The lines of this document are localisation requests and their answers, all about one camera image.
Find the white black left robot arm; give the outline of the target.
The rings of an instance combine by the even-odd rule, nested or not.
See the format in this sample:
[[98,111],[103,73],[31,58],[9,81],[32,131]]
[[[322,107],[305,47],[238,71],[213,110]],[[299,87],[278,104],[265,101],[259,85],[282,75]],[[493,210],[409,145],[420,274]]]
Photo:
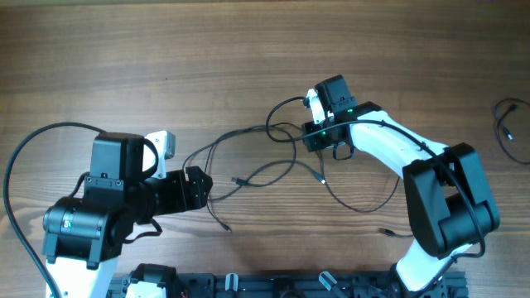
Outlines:
[[213,186],[198,166],[159,174],[166,154],[144,136],[101,132],[84,194],[59,199],[45,213],[43,253],[55,297],[104,297],[134,225],[159,215],[202,209]]

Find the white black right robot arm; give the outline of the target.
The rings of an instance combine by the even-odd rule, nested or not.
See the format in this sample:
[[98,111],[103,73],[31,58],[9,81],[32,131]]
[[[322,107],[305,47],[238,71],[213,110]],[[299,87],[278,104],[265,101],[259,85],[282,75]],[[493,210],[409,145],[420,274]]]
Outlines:
[[461,258],[485,253],[485,237],[500,216],[476,150],[430,141],[390,118],[372,102],[358,103],[336,75],[302,100],[311,121],[302,126],[309,151],[346,145],[381,161],[403,181],[413,241],[393,267],[393,280],[410,297],[441,281]]

